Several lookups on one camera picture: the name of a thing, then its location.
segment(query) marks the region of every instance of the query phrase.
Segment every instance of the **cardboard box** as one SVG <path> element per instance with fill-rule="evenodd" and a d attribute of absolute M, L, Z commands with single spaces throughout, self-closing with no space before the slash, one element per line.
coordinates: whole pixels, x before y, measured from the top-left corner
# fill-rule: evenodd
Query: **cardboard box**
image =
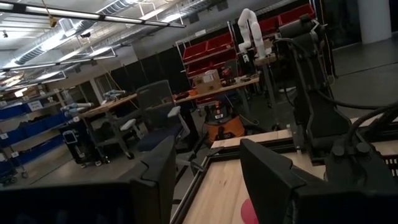
<path fill-rule="evenodd" d="M 207 71 L 205 74 L 193 79 L 198 94 L 219 90 L 221 86 L 217 70 Z"/>

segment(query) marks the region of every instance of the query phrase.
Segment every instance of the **wooden board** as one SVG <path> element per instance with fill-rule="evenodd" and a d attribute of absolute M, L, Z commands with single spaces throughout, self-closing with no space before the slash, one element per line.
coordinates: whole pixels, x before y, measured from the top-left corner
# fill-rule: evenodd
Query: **wooden board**
<path fill-rule="evenodd" d="M 367 121 L 365 121 L 361 127 L 366 127 L 369 126 L 376 118 L 380 116 L 375 116 Z M 355 122 L 358 118 L 353 118 L 351 119 L 351 122 Z M 239 138 L 233 138 L 233 139 L 227 139 L 227 140 L 221 140 L 221 141 L 215 141 L 211 148 L 215 147 L 236 147 L 239 146 L 241 139 L 250 139 L 254 142 L 266 142 L 266 141 L 276 141 L 276 140 L 282 140 L 282 139 L 287 139 L 291 138 L 292 133 L 290 132 L 289 129 L 281 130 L 281 131 L 273 131 L 269 133 L 262 133 L 262 134 L 255 134 L 252 136 L 244 136 L 244 137 L 239 137 Z"/>
<path fill-rule="evenodd" d="M 100 113 L 105 113 L 105 112 L 109 111 L 110 109 L 112 109 L 114 107 L 117 107 L 117 106 L 119 106 L 119 105 L 121 105 L 121 104 L 123 104 L 123 103 L 125 103 L 127 101 L 135 99 L 136 97 L 137 97 L 137 94 L 135 93 L 135 94 L 129 95 L 129 96 L 125 97 L 125 98 L 122 98 L 120 100 L 116 100 L 116 101 L 112 101 L 112 102 L 109 102 L 109 103 L 105 103 L 105 104 L 103 104 L 103 105 L 101 105 L 101 106 L 99 106 L 97 108 L 94 108 L 94 109 L 89 110 L 89 111 L 87 111 L 85 113 L 82 113 L 79 116 L 81 118 L 89 118 L 89 117 L 92 117 L 92 116 L 100 114 Z"/>
<path fill-rule="evenodd" d="M 238 83 L 238 84 L 227 86 L 227 87 L 222 87 L 219 90 L 210 91 L 210 92 L 204 93 L 204 94 L 198 94 L 198 95 L 195 95 L 195 96 L 188 96 L 188 97 L 186 97 L 184 99 L 177 100 L 175 103 L 188 102 L 188 101 L 195 100 L 195 99 L 198 99 L 198 98 L 201 98 L 201 97 L 204 97 L 204 96 L 210 96 L 210 95 L 213 95 L 213 94 L 234 90 L 234 89 L 241 88 L 241 87 L 244 87 L 244 86 L 247 86 L 247 85 L 250 85 L 250 84 L 255 84 L 255 83 L 259 82 L 259 81 L 260 81 L 259 77 L 252 78 L 248 82 Z"/>
<path fill-rule="evenodd" d="M 398 154 L 398 141 L 373 144 L 384 155 Z M 293 160 L 297 167 L 323 178 L 325 166 L 313 167 L 308 155 L 297 152 L 283 155 Z M 214 162 L 203 179 L 184 223 L 243 224 L 241 207 L 248 198 L 240 161 Z"/>

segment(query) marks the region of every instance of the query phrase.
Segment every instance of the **table leg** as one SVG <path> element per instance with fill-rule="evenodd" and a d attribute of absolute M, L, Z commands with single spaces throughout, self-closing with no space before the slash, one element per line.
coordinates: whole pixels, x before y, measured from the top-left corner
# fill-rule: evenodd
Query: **table leg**
<path fill-rule="evenodd" d="M 88 134 L 91 137 L 91 141 L 94 143 L 95 149 L 98 151 L 99 156 L 101 156 L 102 159 L 106 158 L 106 155 L 104 155 L 103 151 L 100 149 L 100 147 L 98 147 L 98 141 L 97 138 L 95 136 L 95 131 L 93 126 L 91 125 L 91 122 L 87 121 L 85 118 L 83 118 L 83 121 L 85 123 L 86 129 L 88 131 Z"/>
<path fill-rule="evenodd" d="M 239 96 L 242 98 L 244 114 L 247 116 L 248 120 L 252 121 L 248 98 L 246 97 L 244 89 L 238 88 L 237 91 L 238 91 Z"/>
<path fill-rule="evenodd" d="M 268 90 L 268 94 L 269 94 L 269 99 L 271 101 L 271 106 L 272 106 L 272 114 L 274 115 L 274 119 L 276 124 L 279 124 L 279 119 L 278 119 L 278 113 L 277 113 L 277 104 L 276 104 L 276 100 L 275 100 L 275 94 L 274 94 L 274 89 L 272 87 L 272 81 L 269 75 L 269 67 L 268 65 L 263 65 L 262 66 L 262 71 L 264 73 L 264 78 L 266 81 L 266 85 L 267 85 L 267 90 Z"/>
<path fill-rule="evenodd" d="M 132 159 L 132 157 L 134 157 L 134 156 L 132 155 L 132 153 L 129 152 L 129 149 L 128 149 L 126 143 L 124 142 L 123 135 L 120 132 L 119 127 L 117 127 L 116 121 L 114 120 L 112 113 L 110 111 L 108 111 L 108 112 L 105 112 L 105 114 L 106 114 L 106 118 L 108 119 L 109 123 L 111 124 L 112 130 L 114 133 L 114 137 L 118 140 L 118 144 L 119 144 L 120 148 L 123 150 L 123 152 L 125 153 L 127 158 Z"/>

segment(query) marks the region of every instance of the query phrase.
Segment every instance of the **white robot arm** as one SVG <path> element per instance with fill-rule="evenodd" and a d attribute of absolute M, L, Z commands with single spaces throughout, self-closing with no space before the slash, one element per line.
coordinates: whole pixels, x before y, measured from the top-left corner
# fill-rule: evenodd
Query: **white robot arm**
<path fill-rule="evenodd" d="M 247 55 L 248 49 L 251 47 L 251 40 L 250 40 L 250 29 L 252 31 L 252 36 L 254 39 L 254 45 L 257 49 L 258 58 L 265 58 L 266 57 L 266 50 L 264 49 L 264 43 L 262 41 L 262 34 L 260 25 L 257 21 L 256 14 L 251 11 L 250 9 L 243 9 L 241 17 L 238 20 L 238 26 L 241 30 L 241 35 L 243 37 L 243 43 L 239 44 L 239 51 L 243 53 L 243 60 L 245 62 L 249 62 L 249 57 Z"/>

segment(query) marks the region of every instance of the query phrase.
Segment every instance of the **orange shop vacuum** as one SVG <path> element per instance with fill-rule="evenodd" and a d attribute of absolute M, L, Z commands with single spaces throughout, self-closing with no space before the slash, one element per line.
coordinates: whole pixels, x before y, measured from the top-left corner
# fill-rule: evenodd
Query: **orange shop vacuum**
<path fill-rule="evenodd" d="M 217 101 L 215 105 L 205 106 L 205 111 L 205 125 L 210 143 L 245 136 L 245 128 L 239 113 L 230 105 Z"/>

